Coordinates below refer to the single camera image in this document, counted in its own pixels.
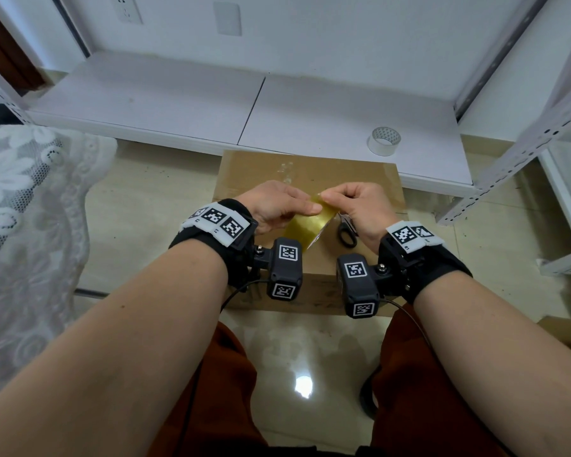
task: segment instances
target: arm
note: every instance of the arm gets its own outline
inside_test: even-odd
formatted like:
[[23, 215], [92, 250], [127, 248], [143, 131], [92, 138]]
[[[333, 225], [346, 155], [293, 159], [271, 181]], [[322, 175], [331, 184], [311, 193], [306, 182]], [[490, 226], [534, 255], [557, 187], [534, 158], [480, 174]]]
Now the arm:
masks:
[[[268, 182], [242, 194], [260, 231], [308, 195]], [[205, 353], [228, 276], [194, 239], [98, 303], [0, 392], [0, 456], [144, 455]]]
[[[398, 222], [380, 186], [347, 183], [322, 193], [349, 213], [378, 252]], [[571, 351], [462, 272], [414, 301], [434, 351], [475, 414], [519, 457], [571, 456]]]

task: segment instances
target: wall socket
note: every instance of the wall socket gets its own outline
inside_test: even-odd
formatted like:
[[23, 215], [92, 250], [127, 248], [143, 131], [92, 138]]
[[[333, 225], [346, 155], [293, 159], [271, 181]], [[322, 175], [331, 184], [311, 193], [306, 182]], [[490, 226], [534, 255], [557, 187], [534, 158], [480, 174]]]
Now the wall socket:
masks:
[[121, 22], [142, 24], [135, 0], [112, 0], [116, 15]]

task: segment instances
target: tiled floor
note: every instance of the tiled floor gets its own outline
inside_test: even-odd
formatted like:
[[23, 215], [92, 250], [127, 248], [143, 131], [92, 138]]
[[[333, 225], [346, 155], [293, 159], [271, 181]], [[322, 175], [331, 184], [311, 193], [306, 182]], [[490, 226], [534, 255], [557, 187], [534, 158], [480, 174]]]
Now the tiled floor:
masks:
[[[469, 154], [472, 170], [491, 160]], [[162, 253], [182, 219], [211, 199], [219, 164], [216, 156], [123, 143], [114, 168], [87, 197], [91, 257], [80, 286], [109, 292]], [[571, 315], [571, 277], [540, 276], [535, 264], [571, 251], [571, 232], [538, 164], [454, 227], [434, 222], [440, 196], [411, 190], [405, 196], [411, 219], [443, 237], [480, 282], [531, 319]], [[82, 312], [92, 303], [77, 304]], [[376, 367], [389, 318], [226, 310], [221, 320], [258, 369], [253, 415], [270, 444], [353, 453], [369, 443], [372, 421], [357, 396]], [[295, 391], [300, 376], [312, 379], [308, 399]]]

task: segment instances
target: tape roll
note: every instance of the tape roll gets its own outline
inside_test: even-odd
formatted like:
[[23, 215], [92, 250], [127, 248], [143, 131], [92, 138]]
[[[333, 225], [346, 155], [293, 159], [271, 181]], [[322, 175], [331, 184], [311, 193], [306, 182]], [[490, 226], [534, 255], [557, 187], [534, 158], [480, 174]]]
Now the tape roll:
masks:
[[402, 141], [402, 137], [396, 130], [389, 127], [379, 127], [372, 131], [366, 140], [366, 145], [373, 153], [387, 157], [396, 152], [400, 141]]
[[338, 209], [325, 203], [319, 194], [312, 196], [311, 201], [321, 205], [320, 214], [315, 216], [294, 215], [283, 235], [285, 238], [300, 242], [303, 246], [303, 253], [319, 239], [321, 232], [338, 213]]

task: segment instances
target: scissors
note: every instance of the scissors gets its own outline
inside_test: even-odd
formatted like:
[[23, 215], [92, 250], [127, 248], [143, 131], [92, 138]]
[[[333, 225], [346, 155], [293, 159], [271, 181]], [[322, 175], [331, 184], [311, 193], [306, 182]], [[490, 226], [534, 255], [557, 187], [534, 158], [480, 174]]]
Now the scissors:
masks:
[[347, 248], [355, 248], [358, 245], [358, 232], [349, 215], [339, 213], [340, 224], [338, 225], [338, 239]]

